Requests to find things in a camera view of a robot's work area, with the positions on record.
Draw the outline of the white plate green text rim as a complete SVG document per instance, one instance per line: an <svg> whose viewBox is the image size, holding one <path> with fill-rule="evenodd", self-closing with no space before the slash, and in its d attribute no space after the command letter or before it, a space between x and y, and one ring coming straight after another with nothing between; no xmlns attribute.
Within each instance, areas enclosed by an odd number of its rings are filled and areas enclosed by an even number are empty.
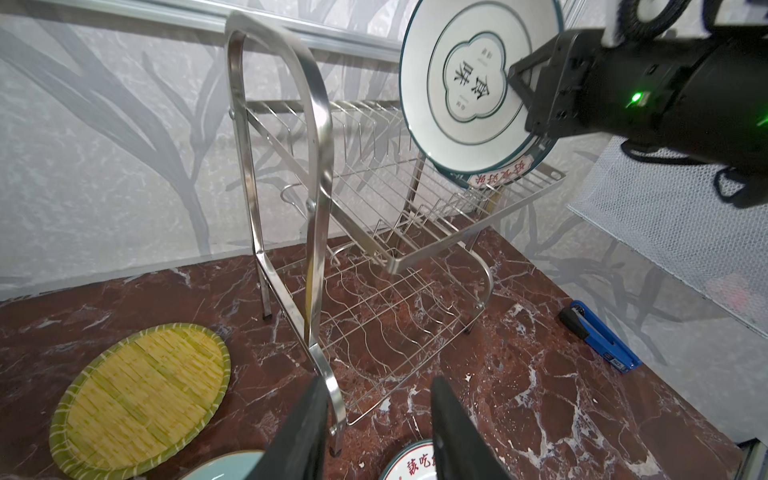
<svg viewBox="0 0 768 480"><path fill-rule="evenodd" d="M556 144L555 139L542 137L531 141L520 155L501 167L475 174L450 172L439 166L436 169L461 188L496 188L514 183L538 167Z"/></svg>

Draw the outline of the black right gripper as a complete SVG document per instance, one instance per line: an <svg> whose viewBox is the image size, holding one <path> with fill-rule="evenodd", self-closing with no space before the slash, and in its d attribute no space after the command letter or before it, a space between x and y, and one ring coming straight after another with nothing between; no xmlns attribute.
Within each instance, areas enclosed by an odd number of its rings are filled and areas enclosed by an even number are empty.
<svg viewBox="0 0 768 480"><path fill-rule="evenodd" d="M660 144L664 117L714 43L666 39L608 48L603 33L566 30L511 65L507 84L527 111L526 131L551 139L604 132Z"/></svg>

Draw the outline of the light green flower plate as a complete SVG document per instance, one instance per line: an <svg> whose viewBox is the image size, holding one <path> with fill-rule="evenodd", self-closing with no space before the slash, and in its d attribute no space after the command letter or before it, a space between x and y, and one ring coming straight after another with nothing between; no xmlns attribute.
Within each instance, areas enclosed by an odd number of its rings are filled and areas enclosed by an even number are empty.
<svg viewBox="0 0 768 480"><path fill-rule="evenodd" d="M242 450L209 460L188 473L182 480L244 480L263 457L262 450Z"/></svg>

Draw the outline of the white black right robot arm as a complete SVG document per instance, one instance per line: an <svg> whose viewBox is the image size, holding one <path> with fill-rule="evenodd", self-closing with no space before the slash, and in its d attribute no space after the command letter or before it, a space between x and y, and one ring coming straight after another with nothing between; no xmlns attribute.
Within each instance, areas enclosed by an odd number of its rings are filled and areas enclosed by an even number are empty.
<svg viewBox="0 0 768 480"><path fill-rule="evenodd" d="M719 199L767 201L767 22L702 5L703 38L668 38L685 1L610 1L603 29L571 29L508 70L528 132L602 132L645 164L717 167Z"/></svg>

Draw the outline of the orange sunburst plate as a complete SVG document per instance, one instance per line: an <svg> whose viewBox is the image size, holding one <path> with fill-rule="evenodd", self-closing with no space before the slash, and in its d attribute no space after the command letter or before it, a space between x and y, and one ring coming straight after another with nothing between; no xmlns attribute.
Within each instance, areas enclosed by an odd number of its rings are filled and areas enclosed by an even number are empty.
<svg viewBox="0 0 768 480"><path fill-rule="evenodd" d="M433 441L417 441L394 456L379 477L380 480L437 479Z"/></svg>

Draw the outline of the white plate black quatrefoil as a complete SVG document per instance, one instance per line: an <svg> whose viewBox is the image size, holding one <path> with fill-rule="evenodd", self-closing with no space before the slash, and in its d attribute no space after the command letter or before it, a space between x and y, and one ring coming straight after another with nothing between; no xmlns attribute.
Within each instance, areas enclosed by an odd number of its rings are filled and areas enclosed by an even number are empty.
<svg viewBox="0 0 768 480"><path fill-rule="evenodd" d="M507 74L563 27L557 1L418 2L403 40L399 92L425 156L447 173L472 175L539 145Z"/></svg>

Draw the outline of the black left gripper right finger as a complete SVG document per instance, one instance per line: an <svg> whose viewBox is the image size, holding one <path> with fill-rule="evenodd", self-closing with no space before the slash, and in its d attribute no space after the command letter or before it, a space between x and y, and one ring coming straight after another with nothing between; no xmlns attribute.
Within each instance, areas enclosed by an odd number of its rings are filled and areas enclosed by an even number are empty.
<svg viewBox="0 0 768 480"><path fill-rule="evenodd" d="M431 384L433 450L438 479L509 479L444 377Z"/></svg>

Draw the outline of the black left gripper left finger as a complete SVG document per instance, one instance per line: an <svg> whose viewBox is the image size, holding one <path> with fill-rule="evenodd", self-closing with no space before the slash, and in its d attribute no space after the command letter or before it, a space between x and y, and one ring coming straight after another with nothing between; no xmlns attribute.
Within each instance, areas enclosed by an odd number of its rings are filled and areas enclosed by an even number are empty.
<svg viewBox="0 0 768 480"><path fill-rule="evenodd" d="M246 479L322 479L329 395L315 377Z"/></svg>

